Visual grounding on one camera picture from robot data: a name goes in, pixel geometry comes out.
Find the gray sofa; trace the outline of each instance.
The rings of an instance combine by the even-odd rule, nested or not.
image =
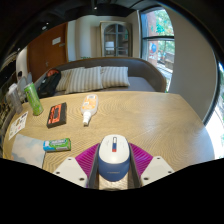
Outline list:
[[[72,68],[95,66],[125,66],[128,67],[129,87],[113,87],[97,91],[146,91],[146,92],[165,92],[166,78],[163,74],[149,62],[140,58],[133,57],[101,57],[72,61],[55,67],[63,71]],[[40,86],[45,78],[44,73],[34,84],[36,89]],[[63,95],[65,91],[56,92],[55,96]]]

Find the table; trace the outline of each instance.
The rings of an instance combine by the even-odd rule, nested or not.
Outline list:
[[[53,173],[67,157],[76,157],[110,134],[123,135],[129,143],[152,156],[162,156],[174,171],[214,160],[213,146],[205,126],[180,95],[134,91],[94,93],[99,97],[99,107],[88,127],[83,126],[80,107],[89,93],[41,99],[44,112],[39,116],[32,115],[28,103],[23,104],[22,113],[29,113],[26,127],[20,134],[40,140],[71,139],[71,151],[46,153],[44,170]],[[51,106],[64,102],[67,103],[67,124],[48,129],[46,123]],[[11,123],[21,114],[15,114]],[[5,159],[11,158],[15,140],[15,136],[8,140],[10,125],[3,145]],[[134,188],[131,170],[114,183],[97,174],[95,188]]]

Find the window frame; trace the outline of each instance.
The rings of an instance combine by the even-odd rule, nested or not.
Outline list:
[[[147,14],[147,13],[150,13],[150,12],[153,12],[153,11],[157,11],[157,10],[165,10],[163,7],[161,6],[154,6],[154,7],[150,7],[148,9],[144,9],[144,10],[141,10],[139,11],[139,18],[140,18],[140,32],[141,32],[141,51],[140,51],[140,57],[142,58],[142,54],[143,54],[143,41],[144,40],[162,40],[162,41],[175,41],[175,37],[174,35],[173,36],[167,36],[167,35],[164,35],[164,36],[148,36],[148,37],[143,37],[143,30],[142,30],[142,26],[143,26],[143,23],[142,23],[142,14]]]

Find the pillow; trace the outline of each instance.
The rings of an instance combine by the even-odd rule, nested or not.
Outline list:
[[[128,67],[102,67],[101,80],[103,88],[130,86],[128,81]]]
[[[56,87],[56,91],[60,92],[66,90],[71,73],[78,72],[80,69],[84,69],[84,67],[61,71],[61,79]]]
[[[97,66],[71,73],[65,94],[103,89],[100,69],[101,66]]]

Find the plastic bottle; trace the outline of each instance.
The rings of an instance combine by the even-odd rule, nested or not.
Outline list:
[[[9,96],[10,96],[12,105],[15,108],[16,113],[20,114],[23,110],[23,106],[20,102],[20,98],[19,98],[18,91],[17,91],[17,85],[15,83],[13,83],[9,87]]]
[[[89,120],[96,113],[97,108],[98,108],[98,96],[95,94],[86,96],[81,107],[84,126],[89,124]]]

